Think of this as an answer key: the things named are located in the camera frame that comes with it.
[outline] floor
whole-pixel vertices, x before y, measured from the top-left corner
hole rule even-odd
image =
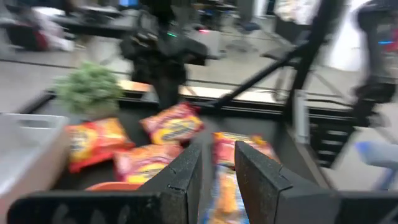
[[[267,58],[259,57],[259,53],[266,52],[279,46],[273,37],[268,35],[270,21],[261,20],[263,31],[258,31],[249,37],[249,42],[258,52],[239,53],[227,50],[227,57],[222,60],[211,60],[207,67],[188,65],[190,70],[189,82],[192,86],[232,89],[234,86],[249,78],[253,73],[272,63]],[[226,28],[222,39],[223,45],[238,39],[238,34],[232,28]],[[94,55],[97,60],[113,57],[107,66],[116,72],[120,78],[126,78],[123,72],[129,71],[130,65],[117,55],[116,40],[96,38]],[[28,101],[38,97],[40,92],[51,87],[54,78],[67,75],[71,69],[72,58],[67,52],[18,52],[16,60],[24,63],[0,62],[0,112],[13,112]],[[334,98],[340,101],[350,100],[350,89],[357,85],[362,77],[361,73],[342,72],[321,65],[314,66],[314,72],[306,83],[306,89],[311,98]],[[256,89],[272,88],[277,74],[263,80]],[[398,119],[395,111],[398,104],[391,103],[379,108],[388,117],[391,125],[386,128],[391,136],[398,139]],[[362,129],[347,145],[344,153],[338,159],[335,168],[325,169],[334,185],[345,190],[370,190],[380,178],[383,169],[363,164],[353,144],[356,141],[375,140],[386,141],[385,134],[370,128]]]

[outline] potted plant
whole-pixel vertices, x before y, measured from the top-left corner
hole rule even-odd
[[[118,98],[123,93],[111,71],[93,63],[84,63],[57,80],[55,91],[63,106],[88,120],[115,114],[119,108]]]

